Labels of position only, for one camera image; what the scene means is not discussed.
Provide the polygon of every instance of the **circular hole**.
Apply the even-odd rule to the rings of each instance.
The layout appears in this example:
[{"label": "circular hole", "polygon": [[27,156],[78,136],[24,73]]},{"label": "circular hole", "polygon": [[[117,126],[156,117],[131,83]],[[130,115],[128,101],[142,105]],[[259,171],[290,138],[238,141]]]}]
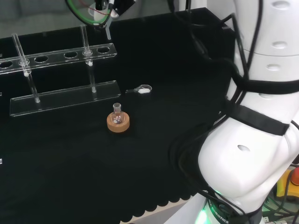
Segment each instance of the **circular hole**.
[{"label": "circular hole", "polygon": [[290,3],[287,1],[275,1],[272,3],[272,5],[276,8],[276,9],[282,9],[282,10],[286,10],[290,7]]},{"label": "circular hole", "polygon": [[285,49],[288,44],[285,41],[276,41],[272,44],[272,46],[277,49]]},{"label": "circular hole", "polygon": [[78,53],[76,51],[72,51],[72,52],[67,52],[64,54],[64,56],[66,58],[74,58],[74,57],[77,57]]},{"label": "circular hole", "polygon": [[110,48],[108,48],[108,47],[98,48],[97,51],[98,51],[100,54],[105,54],[105,53],[107,53],[107,52],[110,51]]},{"label": "circular hole", "polygon": [[120,103],[115,103],[113,104],[113,108],[120,108],[121,107],[121,104]]},{"label": "circular hole", "polygon": [[269,71],[278,71],[280,70],[280,66],[279,64],[268,64],[266,66],[266,68],[269,70]]},{"label": "circular hole", "polygon": [[6,62],[0,63],[0,68],[7,69],[7,68],[9,68],[12,65],[13,65],[13,63],[11,61],[6,61]]},{"label": "circular hole", "polygon": [[238,148],[239,148],[242,152],[250,152],[250,149],[247,148],[246,146],[238,145]]},{"label": "circular hole", "polygon": [[43,63],[43,62],[46,62],[48,60],[48,57],[47,56],[39,56],[39,57],[36,57],[34,60],[37,63]]},{"label": "circular hole", "polygon": [[19,65],[20,66],[29,65],[29,64],[30,64],[29,59],[26,59],[26,64],[22,60],[19,60]]},{"label": "circular hole", "polygon": [[259,96],[264,99],[272,99],[274,96],[269,94],[259,93]]}]

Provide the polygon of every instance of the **small round-bottom flask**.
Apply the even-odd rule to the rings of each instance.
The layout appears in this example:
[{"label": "small round-bottom flask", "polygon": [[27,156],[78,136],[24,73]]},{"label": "small round-bottom flask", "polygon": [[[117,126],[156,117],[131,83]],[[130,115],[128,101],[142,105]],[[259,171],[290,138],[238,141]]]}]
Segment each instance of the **small round-bottom flask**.
[{"label": "small round-bottom flask", "polygon": [[111,115],[111,120],[115,124],[121,124],[125,121],[126,116],[124,112],[121,111],[121,104],[115,103],[113,104],[113,110],[114,112]]}]

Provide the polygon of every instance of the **green wire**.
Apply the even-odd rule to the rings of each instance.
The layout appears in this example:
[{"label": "green wire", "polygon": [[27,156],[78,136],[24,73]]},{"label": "green wire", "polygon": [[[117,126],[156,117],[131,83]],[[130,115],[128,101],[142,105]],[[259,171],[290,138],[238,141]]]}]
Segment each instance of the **green wire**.
[{"label": "green wire", "polygon": [[74,12],[75,12],[75,13],[76,13],[82,20],[84,20],[85,22],[92,23],[92,24],[94,24],[94,23],[102,23],[102,22],[104,22],[104,21],[107,19],[107,17],[108,17],[108,15],[105,15],[105,17],[104,17],[103,19],[99,20],[99,21],[90,20],[90,19],[86,18],[85,16],[83,16],[83,15],[79,12],[79,10],[77,10],[77,8],[74,6],[72,0],[67,0],[67,1],[68,1],[68,3],[70,4],[70,7],[73,9],[73,11],[74,11]]}]

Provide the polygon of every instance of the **red button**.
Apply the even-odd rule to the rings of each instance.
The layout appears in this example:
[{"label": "red button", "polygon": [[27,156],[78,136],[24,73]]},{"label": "red button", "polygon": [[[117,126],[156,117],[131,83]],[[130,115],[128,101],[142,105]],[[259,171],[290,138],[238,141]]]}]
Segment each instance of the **red button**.
[{"label": "red button", "polygon": [[299,167],[295,168],[292,176],[291,176],[292,184],[299,186]]}]

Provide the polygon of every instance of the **clear acrylic test tube rack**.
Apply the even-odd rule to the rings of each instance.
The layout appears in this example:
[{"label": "clear acrylic test tube rack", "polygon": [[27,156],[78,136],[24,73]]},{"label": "clear acrylic test tube rack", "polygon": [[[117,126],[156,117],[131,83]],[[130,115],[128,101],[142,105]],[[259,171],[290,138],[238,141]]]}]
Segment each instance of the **clear acrylic test tube rack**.
[{"label": "clear acrylic test tube rack", "polygon": [[[10,116],[21,116],[58,108],[86,104],[121,95],[116,81],[96,84],[94,81],[93,60],[115,57],[113,43],[89,46],[85,25],[81,26],[82,48],[66,49],[25,56],[17,34],[12,34],[18,57],[0,60],[0,75],[23,71],[28,80],[32,95],[10,99]],[[58,91],[37,93],[32,70],[85,61],[88,67],[90,85],[79,86]]]}]

